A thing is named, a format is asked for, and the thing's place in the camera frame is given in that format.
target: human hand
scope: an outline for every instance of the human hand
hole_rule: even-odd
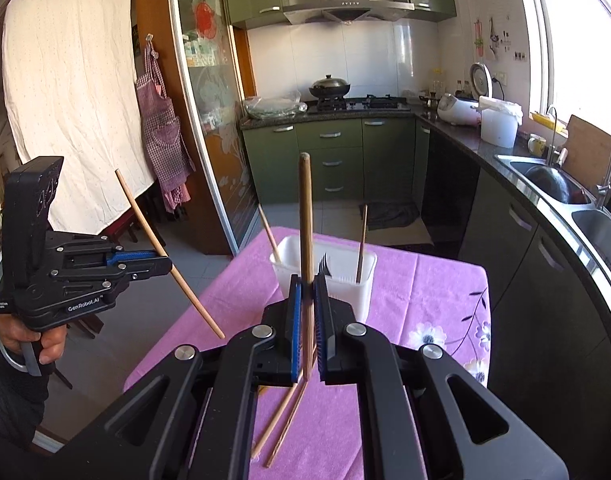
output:
[[[51,328],[43,334],[33,332],[26,327],[20,319],[11,314],[0,314],[0,339],[1,343],[15,354],[21,354],[22,342],[41,341],[43,350],[39,354],[39,363],[47,365],[59,359],[66,346],[66,333],[68,329],[65,325]]]

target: black sleeve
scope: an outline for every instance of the black sleeve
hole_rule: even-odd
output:
[[[0,480],[42,478],[44,458],[29,451],[48,398],[48,377],[14,370],[0,354]]]

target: purple tablecloth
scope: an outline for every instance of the purple tablecloth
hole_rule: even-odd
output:
[[[273,228],[273,232],[277,242],[297,233],[281,227]],[[315,237],[359,246],[349,240]],[[366,323],[397,344],[419,348],[434,342],[442,346],[479,382],[486,384],[490,310],[485,271],[424,254],[372,245],[367,249],[377,253],[378,261]],[[226,338],[260,322],[263,308],[282,300],[268,259],[270,253],[270,244],[261,232],[201,294],[201,302]],[[220,346],[223,341],[190,306],[130,374],[125,389],[183,343],[205,350]],[[260,397],[255,439],[265,429],[284,394],[284,388],[271,388]],[[262,464],[272,451],[289,411],[285,411],[260,459],[250,465],[251,479],[363,478],[359,407],[354,386],[325,386],[315,371],[281,451],[272,467],[266,469]]]

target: plastic bucket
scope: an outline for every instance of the plastic bucket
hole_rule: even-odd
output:
[[[517,129],[523,117],[521,106],[500,99],[480,97],[479,110],[481,138],[502,148],[514,147]]]
[[[348,246],[330,242],[314,241],[313,262],[316,274],[325,254],[325,260],[331,276],[326,276],[325,283],[328,295],[337,300],[346,301],[352,306],[357,321],[365,323],[370,310],[372,295],[372,279],[374,278],[377,255],[372,251],[364,251],[361,267],[361,283],[355,283],[359,251]],[[292,274],[301,275],[301,247],[298,235],[291,235],[281,240],[279,244],[281,263],[276,263],[274,254],[270,262],[279,281],[284,298],[290,292]]]

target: checkered apron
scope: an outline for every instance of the checkered apron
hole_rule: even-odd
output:
[[[137,79],[137,101],[141,111],[146,153],[159,180],[169,212],[190,199],[186,178],[195,171],[181,136],[179,117],[166,94],[152,40],[146,40],[146,72]]]

